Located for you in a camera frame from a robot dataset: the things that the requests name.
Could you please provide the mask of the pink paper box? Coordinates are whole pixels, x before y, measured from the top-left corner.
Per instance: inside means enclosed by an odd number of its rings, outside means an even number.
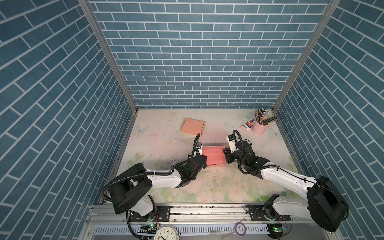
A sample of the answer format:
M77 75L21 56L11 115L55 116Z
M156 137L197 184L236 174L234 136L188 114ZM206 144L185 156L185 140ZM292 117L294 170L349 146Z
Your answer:
M208 167L223 167L226 165L225 146L204 146L202 153L207 157Z

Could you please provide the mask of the orange paper box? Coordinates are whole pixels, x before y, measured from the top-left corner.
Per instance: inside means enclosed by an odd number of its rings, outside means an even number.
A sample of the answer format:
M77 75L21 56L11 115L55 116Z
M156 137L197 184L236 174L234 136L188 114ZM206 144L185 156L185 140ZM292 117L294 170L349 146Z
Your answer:
M182 125L181 130L183 133L196 136L197 134L202 135L204 127L205 127L204 121L185 118L185 121Z

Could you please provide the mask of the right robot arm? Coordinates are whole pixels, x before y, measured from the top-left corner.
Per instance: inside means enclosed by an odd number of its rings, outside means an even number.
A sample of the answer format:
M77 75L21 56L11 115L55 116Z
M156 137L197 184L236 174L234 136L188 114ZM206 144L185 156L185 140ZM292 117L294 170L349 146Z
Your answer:
M274 194L264 203L265 218L274 221L291 216L313 220L328 232L335 232L349 215L349 205L327 177L308 177L286 170L268 159L258 157L246 141L231 141L223 149L226 162L238 164L244 175L276 183L299 195L298 199Z

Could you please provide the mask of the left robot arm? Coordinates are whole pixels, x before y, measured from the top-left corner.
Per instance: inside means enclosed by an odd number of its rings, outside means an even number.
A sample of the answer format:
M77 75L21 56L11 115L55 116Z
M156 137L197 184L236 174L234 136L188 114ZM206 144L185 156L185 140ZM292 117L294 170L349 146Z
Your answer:
M153 198L148 195L150 190L187 186L207 167L207 157L202 154L199 138L200 134L197 134L192 153L187 159L167 171L148 170L143 164L133 165L103 187L102 199L113 204L116 214L131 212L152 219L158 208Z

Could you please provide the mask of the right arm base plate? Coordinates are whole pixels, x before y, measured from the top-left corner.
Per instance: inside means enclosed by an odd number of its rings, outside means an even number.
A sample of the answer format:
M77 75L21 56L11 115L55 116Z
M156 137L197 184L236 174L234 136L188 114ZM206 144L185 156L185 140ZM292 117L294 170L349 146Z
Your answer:
M250 214L251 221L283 221L291 220L289 215L278 214L272 206L247 205L245 210Z

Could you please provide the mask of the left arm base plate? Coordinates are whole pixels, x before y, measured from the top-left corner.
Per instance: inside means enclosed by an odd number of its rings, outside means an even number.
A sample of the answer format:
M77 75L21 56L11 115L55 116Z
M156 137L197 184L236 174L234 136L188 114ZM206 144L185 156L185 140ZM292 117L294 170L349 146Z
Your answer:
M129 221L130 222L151 222L151 223L159 223L159 222L169 222L171 213L170 206L157 206L154 210L149 212L147 215L141 216L139 213L130 212Z

